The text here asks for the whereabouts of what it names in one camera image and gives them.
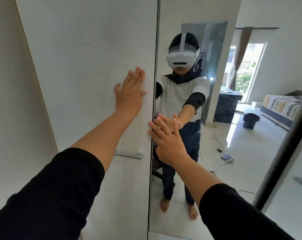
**door handle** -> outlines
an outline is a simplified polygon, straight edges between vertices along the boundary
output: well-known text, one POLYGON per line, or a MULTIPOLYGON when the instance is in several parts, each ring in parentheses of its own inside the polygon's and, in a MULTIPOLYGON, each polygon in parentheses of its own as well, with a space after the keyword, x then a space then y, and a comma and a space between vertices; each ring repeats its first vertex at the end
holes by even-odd
POLYGON ((127 154, 117 153, 117 150, 115 150, 114 156, 128 157, 128 158, 134 158, 134 159, 141 160, 143 157, 143 153, 137 152, 135 155, 127 155, 127 154))

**striped mattress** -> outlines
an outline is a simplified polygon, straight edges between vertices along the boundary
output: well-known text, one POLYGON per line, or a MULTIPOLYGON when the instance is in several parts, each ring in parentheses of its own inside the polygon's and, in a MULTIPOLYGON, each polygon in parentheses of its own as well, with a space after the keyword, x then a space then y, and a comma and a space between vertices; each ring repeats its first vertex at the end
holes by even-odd
POLYGON ((292 96, 267 95, 262 106, 293 121, 299 113, 301 103, 293 102, 292 96))

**desk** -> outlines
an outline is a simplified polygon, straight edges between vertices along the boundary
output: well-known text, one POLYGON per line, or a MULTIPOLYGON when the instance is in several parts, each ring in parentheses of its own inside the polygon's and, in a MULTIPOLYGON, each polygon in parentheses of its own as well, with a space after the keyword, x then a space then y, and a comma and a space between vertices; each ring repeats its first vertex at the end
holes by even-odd
POLYGON ((240 100, 242 100, 240 93, 234 92, 226 87, 221 87, 214 114, 214 121, 231 124, 238 101, 240 100))

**balcony railing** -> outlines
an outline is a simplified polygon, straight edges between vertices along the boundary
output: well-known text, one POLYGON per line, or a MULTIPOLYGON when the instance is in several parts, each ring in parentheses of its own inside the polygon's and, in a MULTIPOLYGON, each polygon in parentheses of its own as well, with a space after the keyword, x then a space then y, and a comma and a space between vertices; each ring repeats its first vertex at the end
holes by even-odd
MULTIPOLYGON (((227 85, 228 76, 229 73, 224 73, 222 87, 227 85)), ((237 74, 235 81, 235 91, 238 93, 245 94, 245 92, 248 90, 251 77, 252 72, 237 74)))

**trash bin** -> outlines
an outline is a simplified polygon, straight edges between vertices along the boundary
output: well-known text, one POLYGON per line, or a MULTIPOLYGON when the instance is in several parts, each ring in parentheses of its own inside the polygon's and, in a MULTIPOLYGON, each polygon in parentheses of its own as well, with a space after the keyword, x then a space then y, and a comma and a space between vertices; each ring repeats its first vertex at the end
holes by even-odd
POLYGON ((260 116, 256 115, 255 113, 246 113, 243 116, 243 128, 253 130, 255 123, 257 123, 259 120, 260 116))

